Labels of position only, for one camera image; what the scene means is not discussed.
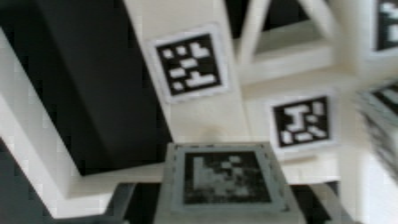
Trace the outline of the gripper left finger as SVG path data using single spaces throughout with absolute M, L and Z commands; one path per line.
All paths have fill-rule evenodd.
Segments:
M 64 218 L 58 224 L 153 224 L 158 194 L 158 183 L 119 184 L 105 213 Z

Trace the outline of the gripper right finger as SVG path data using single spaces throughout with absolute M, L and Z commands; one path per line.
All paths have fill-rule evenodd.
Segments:
M 328 184 L 291 186 L 305 224 L 357 224 Z

